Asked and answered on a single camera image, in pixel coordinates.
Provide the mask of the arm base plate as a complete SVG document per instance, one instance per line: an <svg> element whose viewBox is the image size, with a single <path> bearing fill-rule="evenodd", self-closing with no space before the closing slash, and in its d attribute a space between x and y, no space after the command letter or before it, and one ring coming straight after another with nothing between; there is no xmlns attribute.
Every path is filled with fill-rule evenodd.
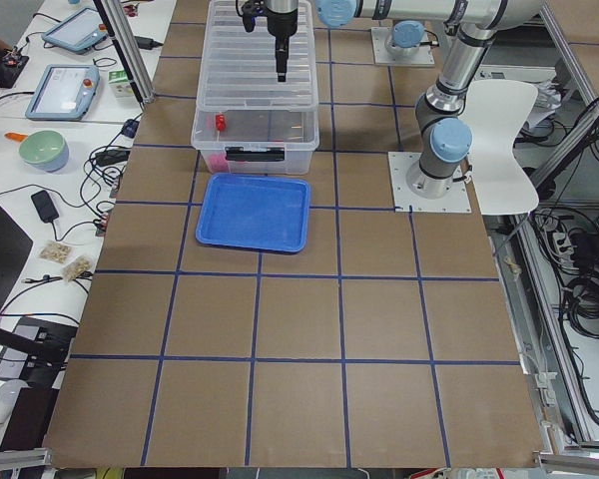
<svg viewBox="0 0 599 479"><path fill-rule="evenodd" d="M419 152L388 153L394 208L405 213L470 214L460 167L450 178L436 180L422 172L419 157Z"/></svg>
<svg viewBox="0 0 599 479"><path fill-rule="evenodd" d="M380 66L432 68L435 64L431 47L423 43L402 48L392 43L392 29L373 27L370 29L374 63Z"/></svg>

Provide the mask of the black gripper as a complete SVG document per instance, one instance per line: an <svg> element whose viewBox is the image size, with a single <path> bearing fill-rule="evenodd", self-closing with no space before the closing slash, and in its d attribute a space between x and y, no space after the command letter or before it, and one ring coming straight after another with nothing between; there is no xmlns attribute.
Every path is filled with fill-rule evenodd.
<svg viewBox="0 0 599 479"><path fill-rule="evenodd" d="M290 38L298 29L298 0L246 1L241 7L241 18L248 33L254 31L256 18L267 19L267 29L275 37L276 72L278 81L287 81Z"/></svg>

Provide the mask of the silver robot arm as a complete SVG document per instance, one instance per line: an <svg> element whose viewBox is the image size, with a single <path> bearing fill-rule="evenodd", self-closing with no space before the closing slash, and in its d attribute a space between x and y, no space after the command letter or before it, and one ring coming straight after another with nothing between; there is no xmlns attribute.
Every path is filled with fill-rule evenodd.
<svg viewBox="0 0 599 479"><path fill-rule="evenodd" d="M256 19L265 17L268 32L275 37L276 72L279 83L287 80L290 39L297 32L299 17L298 0L246 1L236 5L245 30L254 31Z"/></svg>
<svg viewBox="0 0 599 479"><path fill-rule="evenodd" d="M441 73L417 101L415 116L423 149L406 174L408 187L427 199L443 197L472 143L458 119L468 87L500 30L517 27L538 14L542 1L317 1L324 25L338 28L354 18L439 20L456 30Z"/></svg>

